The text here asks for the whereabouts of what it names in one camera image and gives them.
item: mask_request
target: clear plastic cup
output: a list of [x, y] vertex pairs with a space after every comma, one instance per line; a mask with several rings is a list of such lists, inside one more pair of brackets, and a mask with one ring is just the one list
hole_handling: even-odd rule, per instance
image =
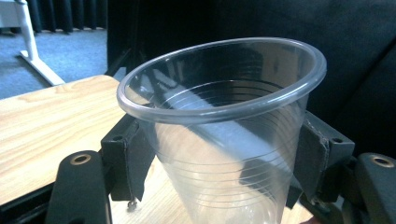
[[308, 93], [325, 72], [305, 43], [233, 39], [142, 64], [118, 100], [194, 223], [280, 223]]

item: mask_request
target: gray carpet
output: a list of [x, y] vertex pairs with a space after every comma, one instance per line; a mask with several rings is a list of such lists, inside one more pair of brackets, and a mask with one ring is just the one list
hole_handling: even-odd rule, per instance
[[[40, 59], [71, 82], [105, 73], [106, 37], [106, 30], [76, 30], [69, 35], [44, 32], [35, 35], [35, 42]], [[20, 56], [24, 49], [22, 35], [0, 35], [0, 99], [50, 87]]]

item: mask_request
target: wooden tabletop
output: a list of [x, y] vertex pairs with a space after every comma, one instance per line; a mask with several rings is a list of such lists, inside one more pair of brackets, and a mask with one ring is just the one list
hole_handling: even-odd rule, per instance
[[[118, 81], [97, 76], [0, 101], [0, 204], [55, 180], [60, 161], [77, 151], [99, 150], [100, 141], [124, 112]], [[157, 159], [146, 180], [143, 202], [111, 202], [114, 223], [191, 223]], [[282, 223], [310, 215], [296, 204]]]

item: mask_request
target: white table leg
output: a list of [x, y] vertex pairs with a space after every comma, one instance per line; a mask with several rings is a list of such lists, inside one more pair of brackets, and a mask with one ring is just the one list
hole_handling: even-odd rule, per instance
[[15, 4], [23, 39], [27, 48], [27, 50], [21, 51], [22, 58], [32, 65], [33, 68], [52, 86], [64, 84], [64, 81], [38, 57], [35, 36], [33, 34], [32, 22], [30, 20], [27, 2], [25, 0], [16, 0]]

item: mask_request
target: transparent cup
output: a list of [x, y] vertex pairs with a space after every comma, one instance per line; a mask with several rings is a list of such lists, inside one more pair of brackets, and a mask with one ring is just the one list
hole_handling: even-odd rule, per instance
[[308, 94], [324, 78], [314, 47], [242, 38], [178, 50], [120, 83], [194, 223], [280, 223]]

